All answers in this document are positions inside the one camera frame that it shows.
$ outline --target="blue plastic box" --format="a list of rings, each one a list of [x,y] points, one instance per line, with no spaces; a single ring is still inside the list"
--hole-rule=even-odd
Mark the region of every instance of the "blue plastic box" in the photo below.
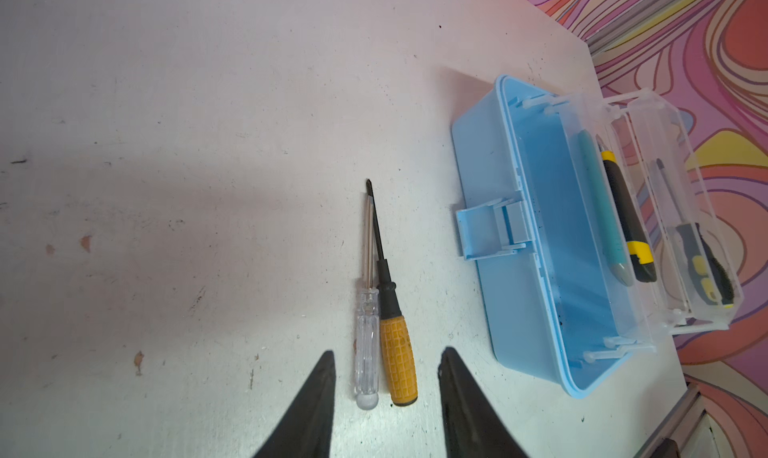
[[[453,124],[467,207],[456,215],[497,360],[583,397],[628,358],[621,350],[652,347],[637,290],[600,252],[575,138],[551,106],[522,105],[542,96],[551,93],[500,76]]]

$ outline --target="screwdriver with yellow handle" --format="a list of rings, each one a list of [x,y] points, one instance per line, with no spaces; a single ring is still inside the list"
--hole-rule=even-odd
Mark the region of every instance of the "screwdriver with yellow handle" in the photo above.
[[[384,374],[389,385],[392,402],[397,406],[408,406],[418,398],[416,384],[416,364],[413,361],[411,338],[408,336],[406,319],[402,316],[395,293],[395,282],[389,276],[389,265],[384,259],[382,236],[379,232],[379,217],[376,214],[376,201],[373,199],[373,185],[366,182],[368,195],[373,207],[373,233],[376,237],[376,252],[379,261],[379,309],[381,324],[379,336],[382,342]]]

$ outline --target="yellow screwdriver handle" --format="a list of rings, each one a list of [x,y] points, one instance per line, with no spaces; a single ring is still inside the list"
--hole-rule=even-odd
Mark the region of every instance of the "yellow screwdriver handle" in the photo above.
[[[392,402],[397,406],[408,406],[418,398],[418,386],[405,317],[401,315],[382,320],[380,335],[384,372]]]

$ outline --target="teal marker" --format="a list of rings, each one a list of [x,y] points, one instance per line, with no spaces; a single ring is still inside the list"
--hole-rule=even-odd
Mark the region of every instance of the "teal marker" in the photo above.
[[[576,140],[584,160],[584,167],[587,170],[587,180],[592,191],[594,210],[598,216],[603,254],[608,260],[610,271],[616,278],[621,283],[631,286],[634,282],[634,272],[627,261],[627,254],[624,251],[627,244],[619,229],[614,208],[611,206],[613,199],[603,180],[603,164],[598,160],[598,150],[594,146],[592,135],[587,130],[581,130],[576,135]]]

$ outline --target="screwdriver with clear handle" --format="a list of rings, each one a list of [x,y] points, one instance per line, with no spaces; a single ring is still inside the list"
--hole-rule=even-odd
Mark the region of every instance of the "screwdriver with clear handle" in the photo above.
[[[373,287],[373,198],[366,196],[365,271],[357,303],[355,394],[361,410],[379,403],[379,290]]]

